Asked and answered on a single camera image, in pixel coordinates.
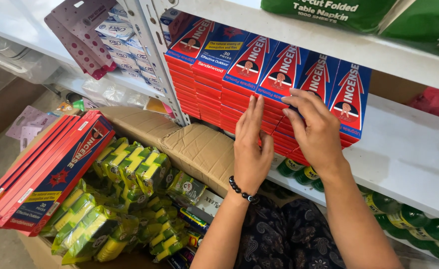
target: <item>paisley pants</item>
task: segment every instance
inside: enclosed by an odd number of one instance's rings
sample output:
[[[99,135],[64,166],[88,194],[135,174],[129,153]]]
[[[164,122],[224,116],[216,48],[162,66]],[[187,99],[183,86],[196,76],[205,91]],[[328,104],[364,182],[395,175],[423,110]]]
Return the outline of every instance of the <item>paisley pants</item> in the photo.
[[[329,225],[318,207],[297,199],[279,208],[257,195],[241,230],[235,268],[345,269]]]

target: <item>forearm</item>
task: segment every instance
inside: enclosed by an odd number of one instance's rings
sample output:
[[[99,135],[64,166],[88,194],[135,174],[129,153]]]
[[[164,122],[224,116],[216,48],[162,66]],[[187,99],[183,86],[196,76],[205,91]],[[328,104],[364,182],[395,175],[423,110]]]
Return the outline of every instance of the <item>forearm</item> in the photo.
[[[331,233],[349,269],[402,268],[384,232],[360,195],[348,162],[323,179]]]
[[[240,245],[241,227],[249,204],[240,194],[229,188],[194,256],[191,269],[233,268]]]

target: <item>open cardboard box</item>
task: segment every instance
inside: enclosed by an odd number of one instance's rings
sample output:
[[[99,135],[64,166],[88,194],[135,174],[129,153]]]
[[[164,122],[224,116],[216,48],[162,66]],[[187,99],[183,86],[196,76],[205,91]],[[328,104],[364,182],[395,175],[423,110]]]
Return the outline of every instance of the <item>open cardboard box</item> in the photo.
[[[182,169],[200,180],[219,196],[226,195],[228,178],[234,174],[233,140],[204,125],[192,124],[181,128],[160,114],[129,107],[100,108],[119,136],[130,142],[138,141],[155,146],[166,153],[176,168]],[[37,136],[26,150],[35,144],[47,131]],[[133,269],[168,268],[165,263],[153,264],[154,256],[146,251],[121,254],[117,259],[99,263],[95,261],[61,266],[61,257],[50,252],[51,242],[47,238],[26,237],[18,233],[27,251],[39,269]]]

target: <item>beaded bracelet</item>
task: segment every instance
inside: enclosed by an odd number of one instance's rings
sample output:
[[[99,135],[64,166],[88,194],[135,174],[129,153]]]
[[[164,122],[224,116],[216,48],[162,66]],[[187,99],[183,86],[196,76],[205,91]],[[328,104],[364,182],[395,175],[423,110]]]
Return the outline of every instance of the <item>beaded bracelet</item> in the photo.
[[[236,185],[236,182],[234,182],[234,176],[230,176],[230,177],[229,177],[229,185],[231,185],[231,187],[233,188],[233,190],[234,190],[236,193],[241,193],[241,189],[240,189],[240,187],[238,187],[238,186]],[[241,193],[241,196],[242,196],[244,199],[247,199],[247,200],[250,201],[250,202],[258,200],[257,197],[254,197],[254,196],[249,195],[249,194],[247,194],[247,193]]]

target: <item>person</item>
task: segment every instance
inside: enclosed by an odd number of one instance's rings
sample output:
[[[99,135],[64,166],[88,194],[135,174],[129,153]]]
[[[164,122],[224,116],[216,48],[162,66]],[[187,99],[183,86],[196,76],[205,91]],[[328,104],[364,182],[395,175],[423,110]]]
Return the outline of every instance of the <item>person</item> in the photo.
[[[328,221],[309,200],[282,208],[257,193],[269,172],[273,138],[260,131],[264,97],[251,96],[236,124],[234,181],[194,257],[191,269],[402,269],[342,155],[339,120],[314,94],[290,89],[282,101],[304,157],[324,184]],[[262,147],[258,146],[258,136]]]

